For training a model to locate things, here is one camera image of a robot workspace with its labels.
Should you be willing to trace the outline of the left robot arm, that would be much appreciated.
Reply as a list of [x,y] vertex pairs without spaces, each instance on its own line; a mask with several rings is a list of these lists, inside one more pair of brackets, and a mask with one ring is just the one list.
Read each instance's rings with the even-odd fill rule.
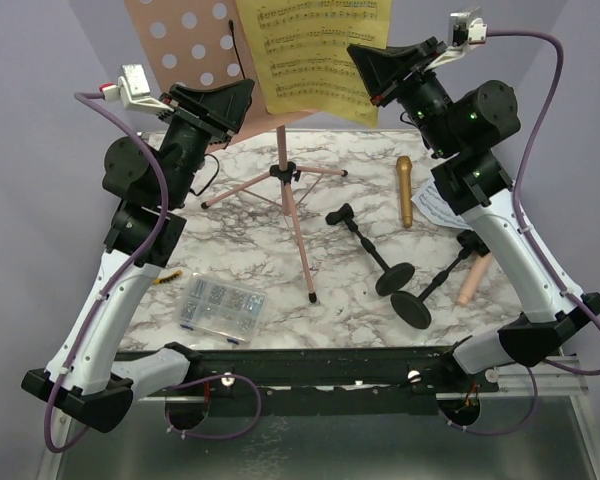
[[166,267],[186,221],[185,205],[196,173],[212,144],[227,144],[251,106],[255,83],[243,79],[209,90],[174,84],[157,98],[168,125],[160,148],[149,146],[102,107],[121,97],[124,84],[106,85],[76,99],[123,133],[104,158],[105,190],[119,199],[93,287],[61,348],[21,387],[46,402],[45,416],[61,411],[108,433],[132,404],[162,389],[194,393],[202,381],[201,356],[171,342],[137,360],[119,361],[119,345],[149,286]]

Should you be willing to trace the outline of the yellow sheet music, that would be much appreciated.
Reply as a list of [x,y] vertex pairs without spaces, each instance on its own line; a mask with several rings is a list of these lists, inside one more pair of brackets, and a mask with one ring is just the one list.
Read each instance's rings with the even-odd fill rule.
[[267,111],[321,111],[366,127],[378,113],[347,47],[387,46],[390,1],[238,1]]

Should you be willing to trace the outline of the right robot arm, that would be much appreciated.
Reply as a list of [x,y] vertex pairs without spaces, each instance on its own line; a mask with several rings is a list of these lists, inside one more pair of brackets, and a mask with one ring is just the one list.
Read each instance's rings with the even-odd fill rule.
[[431,171],[438,193],[484,241],[522,306],[515,321],[452,349],[440,379],[460,392],[490,367],[544,361],[597,319],[600,294],[584,292],[535,234],[515,182],[492,152],[520,129],[513,88],[489,80],[452,100],[434,71],[445,51],[434,37],[406,47],[347,48],[372,105],[400,104],[440,159]]

